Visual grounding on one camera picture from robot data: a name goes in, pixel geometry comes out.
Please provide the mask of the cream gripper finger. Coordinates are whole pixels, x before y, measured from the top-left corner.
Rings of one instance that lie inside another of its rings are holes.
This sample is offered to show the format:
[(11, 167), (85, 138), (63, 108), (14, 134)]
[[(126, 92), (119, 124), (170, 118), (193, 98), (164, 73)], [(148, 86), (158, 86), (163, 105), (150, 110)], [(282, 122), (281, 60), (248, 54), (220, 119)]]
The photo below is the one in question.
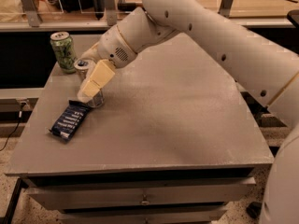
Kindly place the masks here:
[(87, 82), (89, 81), (94, 66), (95, 63), (76, 63), (77, 74), (81, 81), (77, 97), (82, 103), (89, 103), (93, 98), (92, 96), (88, 96), (84, 92), (84, 88), (87, 85)]
[(115, 76), (115, 70), (116, 67), (110, 60), (100, 60), (92, 70), (84, 92), (94, 97)]

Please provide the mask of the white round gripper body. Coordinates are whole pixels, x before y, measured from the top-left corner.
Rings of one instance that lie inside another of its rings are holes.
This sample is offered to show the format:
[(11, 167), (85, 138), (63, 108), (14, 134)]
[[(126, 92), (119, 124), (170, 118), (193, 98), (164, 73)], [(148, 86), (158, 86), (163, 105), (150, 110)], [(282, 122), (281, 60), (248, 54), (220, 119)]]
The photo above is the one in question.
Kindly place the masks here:
[(116, 68), (123, 68), (136, 57), (137, 30), (117, 24), (112, 26), (99, 40), (80, 56), (81, 60), (110, 60)]

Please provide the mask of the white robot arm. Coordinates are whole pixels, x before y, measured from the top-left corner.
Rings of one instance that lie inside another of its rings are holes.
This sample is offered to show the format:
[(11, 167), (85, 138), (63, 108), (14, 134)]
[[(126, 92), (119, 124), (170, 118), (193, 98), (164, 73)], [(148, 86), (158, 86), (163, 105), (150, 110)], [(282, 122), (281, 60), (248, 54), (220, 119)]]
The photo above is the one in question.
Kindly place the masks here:
[(87, 103), (117, 68), (178, 33), (188, 35), (291, 130), (272, 164), (259, 224), (299, 224), (299, 60), (196, 0), (142, 0), (82, 55), (91, 62), (78, 98)]

